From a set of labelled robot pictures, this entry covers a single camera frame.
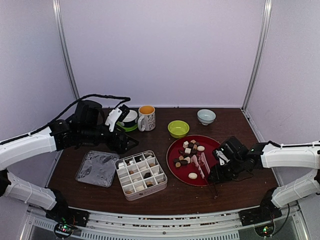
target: patterned mug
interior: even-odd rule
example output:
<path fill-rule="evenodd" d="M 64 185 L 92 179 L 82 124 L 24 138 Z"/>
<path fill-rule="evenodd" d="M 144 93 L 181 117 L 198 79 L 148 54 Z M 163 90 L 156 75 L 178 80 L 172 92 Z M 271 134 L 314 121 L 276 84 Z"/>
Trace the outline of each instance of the patterned mug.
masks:
<path fill-rule="evenodd" d="M 156 109 L 153 106 L 146 105 L 139 108 L 138 127 L 140 131 L 151 131 L 156 127 Z"/>

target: light blue bowl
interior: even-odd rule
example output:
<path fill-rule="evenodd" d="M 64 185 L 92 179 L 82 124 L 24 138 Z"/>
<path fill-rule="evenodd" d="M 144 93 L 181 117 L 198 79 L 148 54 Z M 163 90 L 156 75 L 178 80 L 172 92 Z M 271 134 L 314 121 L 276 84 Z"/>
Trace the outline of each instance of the light blue bowl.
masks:
<path fill-rule="evenodd" d="M 209 110 L 209 109 L 201 109 L 197 113 L 198 120 L 203 125 L 212 124 L 213 121 L 216 119 L 216 114 Z"/>

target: lime green bowl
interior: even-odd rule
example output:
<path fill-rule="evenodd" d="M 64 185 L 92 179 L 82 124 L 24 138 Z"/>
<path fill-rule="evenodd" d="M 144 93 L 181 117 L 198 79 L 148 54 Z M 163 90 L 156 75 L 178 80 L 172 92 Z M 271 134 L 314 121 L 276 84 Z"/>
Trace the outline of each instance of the lime green bowl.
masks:
<path fill-rule="evenodd" d="M 176 120 L 169 123 L 168 130 L 173 138 L 180 139 L 187 135 L 190 127 L 185 121 Z"/>

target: round red tray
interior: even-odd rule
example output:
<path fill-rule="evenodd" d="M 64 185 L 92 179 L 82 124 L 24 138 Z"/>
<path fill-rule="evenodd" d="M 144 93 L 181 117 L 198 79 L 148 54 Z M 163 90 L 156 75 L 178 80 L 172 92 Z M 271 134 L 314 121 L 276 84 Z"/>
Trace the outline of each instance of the round red tray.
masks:
<path fill-rule="evenodd" d="M 175 167 L 174 159 L 179 158 L 179 156 L 181 155 L 178 152 L 178 150 L 184 151 L 185 150 L 183 148 L 184 142 L 188 141 L 190 143 L 191 140 L 196 140 L 197 142 L 200 143 L 201 146 L 205 147 L 204 154 L 210 169 L 211 167 L 213 167 L 218 163 L 218 161 L 213 156 L 212 152 L 214 149 L 220 146 L 220 143 L 218 143 L 216 140 L 207 136 L 189 135 L 189 136 L 180 138 L 171 144 L 171 146 L 169 147 L 166 153 L 166 164 L 168 165 L 172 174 L 180 181 L 192 186 L 197 186 L 197 187 L 207 186 L 206 180 L 201 177 L 198 168 L 193 163 L 189 163 L 187 166 L 181 166 L 179 168 Z M 207 179 L 209 174 L 206 170 L 206 167 L 203 165 L 201 169 L 205 175 L 205 178 Z M 196 173 L 198 177 L 196 179 L 190 179 L 188 177 L 189 173 Z"/>

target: dark brown tabletop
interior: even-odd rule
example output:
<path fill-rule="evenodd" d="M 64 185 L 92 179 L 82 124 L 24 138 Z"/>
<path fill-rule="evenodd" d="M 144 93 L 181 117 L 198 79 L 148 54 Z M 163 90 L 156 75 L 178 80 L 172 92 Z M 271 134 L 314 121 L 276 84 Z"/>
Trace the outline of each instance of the dark brown tabletop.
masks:
<path fill-rule="evenodd" d="M 267 190 L 277 187 L 271 169 L 254 170 L 254 177 L 236 182 L 217 184 L 219 194 L 213 199 L 208 187 L 187 185 L 176 179 L 168 169 L 166 153 L 176 140 L 168 132 L 168 123 L 183 120 L 190 126 L 189 135 L 204 135 L 222 143 L 236 136 L 248 148 L 257 142 L 246 118 L 240 109 L 215 108 L 216 121 L 208 126 L 197 119 L 198 108 L 157 108 L 156 128 L 150 132 L 135 130 L 128 134 L 139 140 L 137 147 L 121 157 L 152 150 L 168 177 L 167 188 L 143 198 L 126 200 L 117 175 L 109 188 L 80 183 L 75 175 L 83 157 L 90 150 L 108 152 L 104 144 L 97 147 L 65 149 L 54 170 L 49 188 L 60 190 L 71 207 L 122 214 L 176 215 L 211 213 L 253 207 L 260 204 Z"/>

